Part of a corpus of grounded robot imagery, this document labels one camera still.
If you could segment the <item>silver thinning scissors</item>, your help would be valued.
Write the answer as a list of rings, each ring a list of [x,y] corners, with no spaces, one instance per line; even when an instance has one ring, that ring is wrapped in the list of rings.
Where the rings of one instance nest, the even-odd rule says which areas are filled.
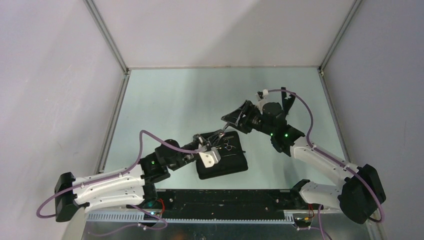
[[[216,132],[216,134],[211,138],[211,145],[216,146],[219,140],[225,135],[225,130],[229,127],[229,123],[226,123],[224,127]]]

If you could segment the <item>silver straight scissors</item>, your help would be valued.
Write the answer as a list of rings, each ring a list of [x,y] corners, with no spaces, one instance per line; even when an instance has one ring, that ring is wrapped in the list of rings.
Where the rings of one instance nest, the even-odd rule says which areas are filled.
[[[236,149],[236,147],[230,143],[230,140],[228,138],[223,140],[220,148],[225,149],[227,151],[232,151]]]

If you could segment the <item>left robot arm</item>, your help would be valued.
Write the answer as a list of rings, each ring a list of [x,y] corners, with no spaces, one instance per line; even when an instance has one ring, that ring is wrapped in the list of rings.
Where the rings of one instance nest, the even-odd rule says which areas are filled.
[[[237,110],[222,117],[226,127],[210,133],[196,134],[192,142],[180,146],[176,140],[160,140],[154,152],[138,156],[132,165],[111,172],[75,177],[71,172],[60,175],[54,188],[54,218],[70,221],[76,212],[119,205],[153,208],[158,202],[155,184],[168,179],[187,165],[195,164],[201,180],[244,172],[247,159],[238,132],[247,133],[247,119],[256,108],[245,101]]]

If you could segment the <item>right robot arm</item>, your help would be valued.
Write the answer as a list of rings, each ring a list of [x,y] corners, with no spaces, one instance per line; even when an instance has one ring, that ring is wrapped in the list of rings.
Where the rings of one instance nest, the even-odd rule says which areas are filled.
[[[280,103],[267,102],[259,107],[247,100],[237,122],[246,134],[256,130],[270,136],[277,152],[312,165],[331,181],[331,185],[306,179],[299,182],[290,196],[295,208],[321,204],[341,210],[357,224],[384,220],[382,204],[387,197],[377,170],[369,164],[349,163],[315,144],[308,133],[287,123]]]

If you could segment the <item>black zip tool case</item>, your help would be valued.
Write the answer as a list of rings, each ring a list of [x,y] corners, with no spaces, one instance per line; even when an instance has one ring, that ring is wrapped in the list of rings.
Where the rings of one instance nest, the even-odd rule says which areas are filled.
[[[220,147],[224,139],[229,139],[230,143],[234,145],[236,149],[232,151],[221,149]],[[221,156],[221,160],[218,164],[210,168],[205,168],[200,160],[196,161],[196,171],[201,180],[240,173],[249,169],[245,151],[242,148],[237,131],[225,132],[225,135],[217,143],[216,148]]]

